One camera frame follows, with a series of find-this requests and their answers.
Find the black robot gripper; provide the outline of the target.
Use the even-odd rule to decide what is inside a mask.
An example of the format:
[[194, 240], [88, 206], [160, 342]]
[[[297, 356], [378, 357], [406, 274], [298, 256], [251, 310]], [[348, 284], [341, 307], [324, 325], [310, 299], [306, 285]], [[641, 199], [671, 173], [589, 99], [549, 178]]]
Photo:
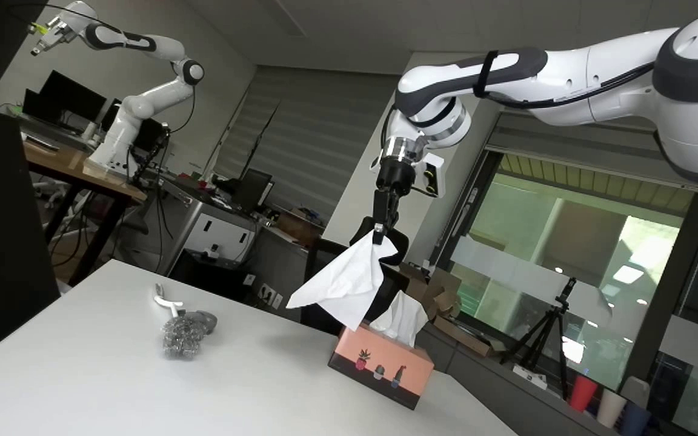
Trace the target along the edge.
[[415, 184], [415, 165], [420, 153], [412, 141], [387, 138], [381, 150], [381, 166], [374, 190], [374, 233], [396, 233], [401, 218], [401, 195], [407, 195]]

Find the white main robot arm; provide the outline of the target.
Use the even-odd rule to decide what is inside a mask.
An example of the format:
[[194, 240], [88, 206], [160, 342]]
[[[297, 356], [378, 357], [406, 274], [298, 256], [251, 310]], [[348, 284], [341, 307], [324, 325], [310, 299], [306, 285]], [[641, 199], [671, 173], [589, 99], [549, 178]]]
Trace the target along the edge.
[[386, 119], [372, 233], [392, 230], [398, 204], [438, 148], [463, 141], [474, 93], [523, 108], [549, 126], [584, 126], [637, 116], [654, 126], [667, 162], [698, 181], [698, 18], [601, 43], [546, 51], [489, 51], [443, 66], [415, 66]]

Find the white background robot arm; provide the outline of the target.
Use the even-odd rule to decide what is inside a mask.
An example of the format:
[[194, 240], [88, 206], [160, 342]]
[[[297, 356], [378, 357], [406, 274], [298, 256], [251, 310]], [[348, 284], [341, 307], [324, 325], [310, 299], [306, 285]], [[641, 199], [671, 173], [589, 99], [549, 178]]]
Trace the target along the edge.
[[36, 36], [31, 46], [35, 55], [80, 39], [94, 51], [126, 47], [145, 53], [167, 62], [172, 70], [169, 79], [141, 87], [121, 99], [109, 130], [88, 158], [94, 168], [133, 173], [137, 162], [132, 158], [132, 145], [137, 143], [143, 120], [191, 99], [200, 81], [207, 78], [207, 68], [186, 53], [181, 40], [162, 34], [118, 29], [99, 18], [94, 7], [86, 0], [70, 0], [51, 18], [35, 22], [31, 34]]

